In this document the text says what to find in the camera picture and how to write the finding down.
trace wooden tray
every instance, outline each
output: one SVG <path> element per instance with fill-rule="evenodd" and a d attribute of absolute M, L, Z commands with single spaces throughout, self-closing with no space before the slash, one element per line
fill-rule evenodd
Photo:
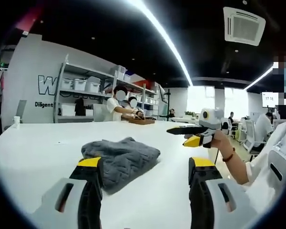
<path fill-rule="evenodd" d="M 132 119 L 129 119 L 128 122 L 134 123 L 134 124 L 139 124 L 139 125 L 154 124 L 154 120 L 152 120 L 152 119 L 141 120 L 141 119 L 132 118 Z"/>

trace desk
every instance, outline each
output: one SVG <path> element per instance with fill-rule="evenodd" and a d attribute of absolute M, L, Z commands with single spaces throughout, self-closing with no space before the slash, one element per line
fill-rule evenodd
<path fill-rule="evenodd" d="M 158 148 L 159 163 L 119 192 L 103 194 L 104 229 L 190 228 L 188 159 L 208 157 L 205 148 L 182 146 L 184 137 L 166 132 L 173 122 L 21 124 L 0 136 L 0 179 L 25 212 L 41 204 L 42 195 L 61 177 L 69 177 L 82 158 L 82 145 L 132 136 Z"/>
<path fill-rule="evenodd" d="M 198 124 L 199 120 L 198 119 L 189 119 L 189 118 L 170 118 L 171 120 L 178 122 L 178 123 L 191 123 L 191 124 Z"/>

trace gray folded towel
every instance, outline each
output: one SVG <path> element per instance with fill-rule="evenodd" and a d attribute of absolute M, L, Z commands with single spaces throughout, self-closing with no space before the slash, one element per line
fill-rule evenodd
<path fill-rule="evenodd" d="M 154 166 L 160 151 L 128 137 L 119 142 L 87 143 L 82 147 L 82 155 L 84 159 L 102 157 L 104 189 L 109 191 L 125 186 Z"/>

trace wrist bracelet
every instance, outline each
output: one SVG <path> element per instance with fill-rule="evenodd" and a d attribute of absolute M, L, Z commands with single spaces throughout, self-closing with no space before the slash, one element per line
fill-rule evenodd
<path fill-rule="evenodd" d="M 235 152 L 235 148 L 233 147 L 233 152 L 232 152 L 232 154 L 231 154 L 228 158 L 223 158 L 223 162 L 226 162 L 226 163 L 227 163 L 229 160 L 231 160 L 231 158 L 233 158 L 234 152 Z"/>

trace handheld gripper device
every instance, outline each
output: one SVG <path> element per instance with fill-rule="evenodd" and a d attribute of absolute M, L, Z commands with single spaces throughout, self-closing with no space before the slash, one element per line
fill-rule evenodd
<path fill-rule="evenodd" d="M 167 132 L 173 135 L 191 135 L 183 143 L 184 146 L 210 148 L 215 131 L 221 129 L 223 117 L 223 110 L 204 108 L 199 115 L 198 125 L 177 126 Z"/>

